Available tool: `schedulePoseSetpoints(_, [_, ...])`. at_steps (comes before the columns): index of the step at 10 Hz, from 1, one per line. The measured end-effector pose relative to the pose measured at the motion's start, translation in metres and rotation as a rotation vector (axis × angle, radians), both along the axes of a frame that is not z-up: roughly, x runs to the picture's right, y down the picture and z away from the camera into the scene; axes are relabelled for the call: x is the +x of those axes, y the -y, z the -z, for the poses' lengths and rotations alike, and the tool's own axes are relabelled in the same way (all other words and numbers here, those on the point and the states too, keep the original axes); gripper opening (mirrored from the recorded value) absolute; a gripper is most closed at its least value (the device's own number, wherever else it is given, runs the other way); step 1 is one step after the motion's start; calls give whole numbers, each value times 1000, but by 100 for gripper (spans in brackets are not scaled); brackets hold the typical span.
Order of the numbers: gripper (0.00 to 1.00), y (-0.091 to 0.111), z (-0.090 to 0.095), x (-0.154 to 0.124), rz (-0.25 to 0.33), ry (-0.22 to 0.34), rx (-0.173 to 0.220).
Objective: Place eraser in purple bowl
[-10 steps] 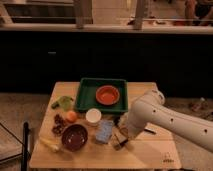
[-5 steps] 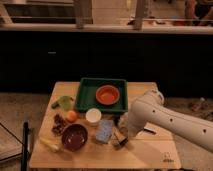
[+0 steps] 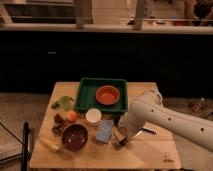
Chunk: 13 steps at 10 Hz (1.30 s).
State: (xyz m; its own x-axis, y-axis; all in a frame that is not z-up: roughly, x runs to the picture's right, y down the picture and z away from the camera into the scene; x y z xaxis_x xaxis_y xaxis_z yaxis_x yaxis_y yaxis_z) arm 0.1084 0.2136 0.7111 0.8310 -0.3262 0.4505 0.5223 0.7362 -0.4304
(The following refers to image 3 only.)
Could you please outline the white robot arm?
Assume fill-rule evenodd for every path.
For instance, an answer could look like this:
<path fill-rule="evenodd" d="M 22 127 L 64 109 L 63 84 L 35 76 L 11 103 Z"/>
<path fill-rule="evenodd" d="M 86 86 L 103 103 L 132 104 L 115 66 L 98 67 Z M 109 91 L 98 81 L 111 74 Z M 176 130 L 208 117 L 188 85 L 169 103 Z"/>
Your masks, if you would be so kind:
<path fill-rule="evenodd" d="M 159 91 L 147 90 L 135 97 L 118 121 L 121 133 L 130 139 L 149 122 L 167 129 L 213 152 L 213 121 L 176 112 L 163 106 Z"/>

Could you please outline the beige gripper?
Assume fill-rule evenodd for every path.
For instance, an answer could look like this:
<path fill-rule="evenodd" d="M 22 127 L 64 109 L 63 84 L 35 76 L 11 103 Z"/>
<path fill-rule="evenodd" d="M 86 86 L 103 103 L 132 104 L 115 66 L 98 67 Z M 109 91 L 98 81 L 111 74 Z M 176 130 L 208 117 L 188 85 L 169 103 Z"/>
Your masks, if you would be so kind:
<path fill-rule="evenodd" d="M 130 138 L 137 133 L 137 129 L 133 124 L 133 121 L 127 115 L 120 117 L 118 122 L 118 130 L 126 138 Z"/>

